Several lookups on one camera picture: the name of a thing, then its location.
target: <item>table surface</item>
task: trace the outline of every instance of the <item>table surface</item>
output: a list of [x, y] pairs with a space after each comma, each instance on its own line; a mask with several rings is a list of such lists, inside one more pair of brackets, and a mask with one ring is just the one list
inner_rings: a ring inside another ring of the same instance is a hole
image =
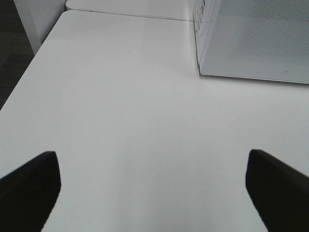
[[195, 0], [68, 0], [68, 10], [193, 21]]
[[57, 152], [45, 232], [266, 232], [263, 149], [309, 174], [309, 91], [199, 76], [193, 23], [65, 12], [0, 111], [0, 176]]

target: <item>white desk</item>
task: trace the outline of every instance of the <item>white desk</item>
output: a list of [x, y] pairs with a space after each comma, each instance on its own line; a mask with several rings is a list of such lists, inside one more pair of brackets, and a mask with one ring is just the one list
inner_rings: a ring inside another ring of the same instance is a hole
[[193, 21], [195, 0], [68, 0], [68, 10]]
[[0, 111], [0, 176], [58, 154], [45, 232], [266, 232], [248, 153], [309, 174], [308, 87], [200, 78], [195, 57], [192, 22], [61, 16]]

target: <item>white wall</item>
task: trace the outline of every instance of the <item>white wall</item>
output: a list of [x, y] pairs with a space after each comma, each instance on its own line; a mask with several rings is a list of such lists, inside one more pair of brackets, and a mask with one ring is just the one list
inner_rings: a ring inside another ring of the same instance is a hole
[[65, 11], [66, 0], [14, 0], [36, 54], [54, 24]]

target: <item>floor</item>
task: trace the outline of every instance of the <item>floor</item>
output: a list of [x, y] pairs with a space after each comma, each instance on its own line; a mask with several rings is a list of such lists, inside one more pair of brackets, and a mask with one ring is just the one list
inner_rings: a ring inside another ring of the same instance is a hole
[[13, 0], [0, 1], [0, 109], [34, 55]]

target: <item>white table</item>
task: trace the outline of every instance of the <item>white table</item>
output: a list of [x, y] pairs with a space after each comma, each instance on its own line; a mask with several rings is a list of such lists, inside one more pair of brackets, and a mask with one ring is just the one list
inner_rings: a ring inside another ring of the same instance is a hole
[[0, 111], [0, 176], [46, 150], [45, 232], [266, 232], [263, 149], [309, 174], [308, 86], [199, 77], [193, 23], [64, 13]]
[[193, 21], [195, 0], [68, 0], [68, 10]]

